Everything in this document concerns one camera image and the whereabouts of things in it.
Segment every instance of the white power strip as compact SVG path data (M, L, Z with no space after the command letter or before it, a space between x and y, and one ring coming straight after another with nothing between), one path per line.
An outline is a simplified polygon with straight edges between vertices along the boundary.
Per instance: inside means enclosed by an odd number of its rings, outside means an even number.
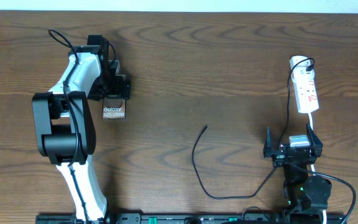
M294 56L290 60L291 69L298 62L306 59L305 56ZM311 113L319 108L317 100L316 86L314 84L314 70L309 72L306 68L311 65L307 60L295 67L291 74L291 79L295 89L296 106L299 113Z

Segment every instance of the black cable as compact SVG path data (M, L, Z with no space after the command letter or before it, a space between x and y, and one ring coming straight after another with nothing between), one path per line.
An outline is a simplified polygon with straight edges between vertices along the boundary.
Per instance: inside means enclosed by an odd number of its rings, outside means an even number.
M75 177L75 174L74 174L74 172L75 172L74 168L72 166L70 166L69 169L70 169L70 174L73 177L75 190L77 191L78 197L80 198L80 201L81 201L81 206L84 208L85 223L89 223L89 216L86 212L86 206L85 206L86 204L85 204L84 198L82 197L80 188L78 186L77 178Z
M63 40L65 40L65 42L67 44L64 44L63 42L61 42L60 40L58 40L53 34L53 33L56 33L57 35L59 35ZM71 50L73 51L74 53L74 56L75 56L75 64L73 66L73 68L71 68L70 72L68 73L66 79L63 81L63 95L65 97L65 100L67 102L67 106L68 106L68 112L72 118L72 121L73 121L73 124L74 124L74 130L75 130L75 151L74 151L74 156L73 158L71 159L71 162L67 165L68 168L70 169L70 174L71 176L73 177L73 181L74 181L74 186L75 186L75 190L77 191L77 194L78 194L78 197L80 198L81 200L81 205L84 209L84 216L85 216L85 223L89 223L90 221L90 218L88 216L88 212L86 211L86 206L85 206L85 201L84 201L84 198L81 194L81 191L80 191L80 188L78 187L78 182L76 180L76 177L75 177L75 174L74 174L74 168L73 168L73 164L74 162L76 161L77 159L77 155L78 155L78 150L79 150L79 147L80 147L80 132L78 131L78 123L77 123L77 120L76 120L76 117L75 117L75 113L74 113L74 110L73 110L73 107L71 105L71 101L70 101L70 98L68 97L68 94L67 94L67 83L71 77L71 74L74 72L75 68L77 67L78 63L80 62L79 61L79 58L78 58L78 55L77 55L77 52L75 51L73 45L71 44L71 42L61 33L59 33L59 31L57 30L54 30L54 29L49 29L48 30L48 33L49 35L55 39L57 42L61 43L62 45L66 46L66 47L69 47L71 48Z
M330 176L330 175L327 175L327 174L323 174L323 173L319 173L319 172L313 172L311 170L306 170L306 169L302 169L301 167L298 167L290 162L287 163L288 165L290 165L291 167L293 167L294 169L298 170L298 171L301 171L301 172L306 172L306 173L309 173L309 174L314 174L314 175L318 175L320 177L325 177L325 178L329 178L329 179L332 179L332 180L336 180L346 186L348 186L351 190L352 190L352 194L353 194L353 199L352 199L352 204L351 204L351 207L349 209L349 211L347 211L345 217L342 219L342 222L341 224L344 224L346 222L346 220L349 218L349 216L351 215L352 211L353 211L353 208L354 206L356 205L356 190L354 189L354 187L349 184L348 182L346 182L345 180L341 180L337 177L333 177L333 176Z
M246 215L246 213L248 212L248 210L250 210L251 208L257 208L257 209L259 209L259 211L262 212L262 214L264 214L264 216L267 218L267 220L270 220L270 219L268 218L268 216L264 213L264 211L263 211L262 209L260 209L258 206L251 206L251 207L245 209L244 212L243 212L242 215L241 215L241 220L244 220L244 219L245 219L244 215Z
M314 61L314 58L306 58L306 59L303 59L301 60L300 62L296 63L291 71L290 71L290 74L288 75L288 80L287 80L287 87L288 87L288 98L287 98L287 122L285 123L285 127L284 127L284 130L283 132L281 133L280 135L280 138L278 139L278 143L277 143L277 150L280 149L280 145L281 145L281 140L283 139L283 136L284 136L284 133L285 131L287 130L287 127L288 127L288 121L290 120L290 95L291 95L291 91L290 91L290 79L291 79L291 74L293 72L293 70L296 68L296 66L298 66L300 63L304 62L304 61L307 61L307 60L312 60L313 63L311 65L308 66L308 68L306 68L306 71L311 71L313 68L314 68L314 64L316 63Z
M62 41L58 40L53 34L52 32L56 33L57 35L59 35L63 40L65 40L65 43L63 43ZM48 30L49 35L55 39L57 42L61 43L62 45L70 48L75 56L75 64L73 66L73 68L71 68L70 72L68 73L66 79L63 81L63 95L65 97L65 100L67 102L67 106L68 106L68 111L70 113L70 116L72 117L73 120L73 124L74 124L74 130L75 130L75 151L74 151L74 156L71 159L71 162L67 165L68 167L71 167L73 165L73 163L75 162L75 160L77 159L77 155L78 155L78 148L80 147L80 132L78 131L78 123L74 114L74 110L73 107L71 105L71 101L67 95L67 83L71 77L71 74L74 72L75 68L77 67L78 63L79 63L79 58L77 55L77 52L75 51L73 45L71 44L71 42L63 35L61 34L59 31L55 30L55 29L49 29Z
M261 183L261 185L258 187L258 189L255 191L254 194L252 195L248 195L248 196L230 196L230 197L214 197L212 195L210 195L206 189L204 188L204 185L200 179L200 175L198 175L198 171L197 171L197 168L196 168L196 163L194 161L194 151L196 149L196 146L197 146L197 143L198 141L200 140L201 136L203 135L203 133L205 132L205 130L208 128L208 125L206 125L203 130L201 131L200 135L198 136L197 138L197 141L196 143L194 144L194 147L193 147L193 152L191 153L191 161L193 162L193 167L194 167L194 171L196 172L196 175L197 175L197 178L198 178L198 182L200 182L200 186L201 188L204 190L204 193L212 198L212 199L218 199L218 200L223 200L223 199L247 199L247 198L252 198L252 197L255 197L255 195L258 194L258 192L262 189L262 187L266 184L266 182L269 180L269 178L274 174L274 172L276 171L276 167L273 168L273 170L268 174L268 176L265 178L265 180Z
M112 49L112 52L114 53L114 58L112 59L112 62L110 62L110 64L109 64L109 67L110 67L116 61L117 54L116 54L116 49L114 49L114 46L110 42L109 42L109 45Z

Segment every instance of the white cable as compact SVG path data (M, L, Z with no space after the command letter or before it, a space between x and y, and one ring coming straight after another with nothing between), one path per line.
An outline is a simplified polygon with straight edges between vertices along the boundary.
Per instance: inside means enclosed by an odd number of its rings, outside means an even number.
M327 212L323 210L323 224L327 224Z
M311 113L308 113L308 115L309 115L310 128L313 130L313 119L311 117ZM314 168L314 164L310 164L310 169L311 169L311 171L316 172L316 169ZM327 224L327 211L326 210L323 210L323 224Z
M308 115L309 115L310 127L311 127L311 129L313 130L313 119L312 119L312 117L311 117L311 113L308 113Z

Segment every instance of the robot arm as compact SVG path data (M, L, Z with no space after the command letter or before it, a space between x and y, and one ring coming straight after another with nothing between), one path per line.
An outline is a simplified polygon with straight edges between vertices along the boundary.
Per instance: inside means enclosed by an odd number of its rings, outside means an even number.
M63 174L76 206L76 219L103 220L107 210L92 163L96 134L88 99L129 99L130 81L116 76L119 62L108 60L108 41L101 35L90 35L88 45L69 52L68 66L58 83L47 93L36 93L32 100L37 144L41 155ZM66 81L66 102L63 82ZM80 146L76 151L76 132L68 104L71 103L78 125ZM70 117L70 124L52 124L53 119Z

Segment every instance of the wood grain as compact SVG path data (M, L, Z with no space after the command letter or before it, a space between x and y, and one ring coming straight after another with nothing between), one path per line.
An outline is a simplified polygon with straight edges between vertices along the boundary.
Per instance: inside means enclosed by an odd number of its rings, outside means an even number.
M68 49L88 34L112 42L132 77L127 119L101 119L90 102L98 143L96 173L112 208L166 212L279 210L282 171L255 198L211 200L191 166L196 152L211 194L251 194L271 170L263 159L265 129L285 124L288 59L316 59L320 109L313 113L324 143L318 171L358 193L358 15L198 14L152 12L0 11L0 223L33 223L39 213L74 212L64 179L36 148L31 98L47 91L67 65ZM291 101L287 134L305 131L307 116ZM329 212L345 212L351 192L333 183ZM358 223L358 201L349 223Z

